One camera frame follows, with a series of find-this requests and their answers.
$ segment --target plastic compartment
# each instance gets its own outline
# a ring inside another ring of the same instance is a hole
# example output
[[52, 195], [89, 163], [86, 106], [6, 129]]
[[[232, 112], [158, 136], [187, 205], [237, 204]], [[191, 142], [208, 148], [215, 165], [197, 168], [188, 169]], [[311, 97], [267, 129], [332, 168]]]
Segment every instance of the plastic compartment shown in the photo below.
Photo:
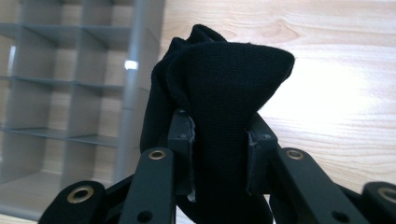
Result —
[[67, 83], [15, 79], [6, 131], [65, 139], [69, 94]]
[[85, 0], [83, 25], [131, 26], [133, 0]]
[[27, 26], [21, 30], [14, 76], [72, 80], [77, 63], [78, 28]]
[[0, 79], [0, 130], [6, 126], [7, 99], [10, 87], [11, 83], [9, 80]]
[[18, 23], [21, 15], [21, 1], [2, 0], [0, 7], [0, 23]]
[[54, 157], [62, 157], [64, 142], [5, 133], [4, 146], [0, 209], [11, 216], [38, 219], [62, 189], [60, 165]]
[[116, 147], [120, 125], [120, 96], [119, 88], [87, 84], [75, 86], [70, 117], [73, 122], [69, 129], [71, 139]]
[[60, 189], [134, 171], [162, 16], [154, 0], [0, 1], [1, 214], [38, 220]]
[[129, 33], [127, 28], [84, 29], [80, 36], [76, 80], [85, 84], [122, 86]]
[[0, 24], [0, 77], [11, 76], [17, 32], [15, 25]]
[[92, 180], [98, 181], [110, 187], [114, 184], [113, 166], [116, 160], [116, 149], [114, 147], [97, 146], [95, 153]]
[[22, 23], [79, 25], [82, 4], [80, 0], [24, 0]]

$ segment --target gray storage organizer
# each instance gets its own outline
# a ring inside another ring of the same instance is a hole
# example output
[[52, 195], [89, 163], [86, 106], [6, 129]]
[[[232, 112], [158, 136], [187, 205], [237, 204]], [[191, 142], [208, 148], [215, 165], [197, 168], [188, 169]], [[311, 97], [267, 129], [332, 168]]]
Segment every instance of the gray storage organizer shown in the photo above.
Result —
[[134, 172], [163, 0], [0, 2], [0, 214]]

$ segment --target wooden table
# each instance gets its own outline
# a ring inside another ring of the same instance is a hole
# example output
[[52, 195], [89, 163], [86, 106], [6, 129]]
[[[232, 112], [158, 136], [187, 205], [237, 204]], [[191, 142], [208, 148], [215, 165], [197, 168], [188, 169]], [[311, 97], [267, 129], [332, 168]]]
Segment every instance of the wooden table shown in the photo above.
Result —
[[167, 0], [162, 55], [196, 23], [290, 51], [293, 73], [260, 114], [282, 147], [307, 151], [334, 182], [361, 191], [368, 181], [396, 184], [395, 11], [396, 2], [374, 0]]

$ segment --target metal rivet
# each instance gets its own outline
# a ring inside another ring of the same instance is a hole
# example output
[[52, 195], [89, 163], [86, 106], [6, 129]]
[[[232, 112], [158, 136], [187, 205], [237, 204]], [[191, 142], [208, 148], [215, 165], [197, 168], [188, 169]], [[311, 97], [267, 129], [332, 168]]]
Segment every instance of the metal rivet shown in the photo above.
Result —
[[386, 187], [379, 188], [378, 194], [382, 198], [390, 201], [391, 203], [396, 203], [396, 189], [391, 189], [391, 188], [386, 188]]
[[150, 159], [157, 161], [157, 160], [164, 158], [166, 156], [166, 154], [162, 150], [155, 150], [155, 151], [152, 151], [148, 156]]
[[286, 154], [288, 155], [288, 157], [294, 160], [302, 160], [304, 158], [303, 153], [296, 150], [288, 150]]
[[67, 201], [69, 203], [82, 203], [87, 201], [93, 195], [93, 188], [91, 186], [81, 186], [74, 189], [69, 195], [67, 195]]

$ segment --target black sock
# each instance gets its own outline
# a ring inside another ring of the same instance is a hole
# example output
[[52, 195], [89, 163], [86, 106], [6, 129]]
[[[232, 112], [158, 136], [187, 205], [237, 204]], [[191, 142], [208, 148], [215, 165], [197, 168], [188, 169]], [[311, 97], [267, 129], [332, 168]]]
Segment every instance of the black sock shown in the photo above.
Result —
[[141, 150], [163, 142], [174, 110], [188, 111], [196, 125], [196, 203], [177, 197], [177, 204], [194, 222], [272, 223], [264, 198], [245, 191], [245, 129], [288, 78], [293, 63], [284, 50], [229, 43], [196, 25], [187, 40], [175, 38], [155, 66]]

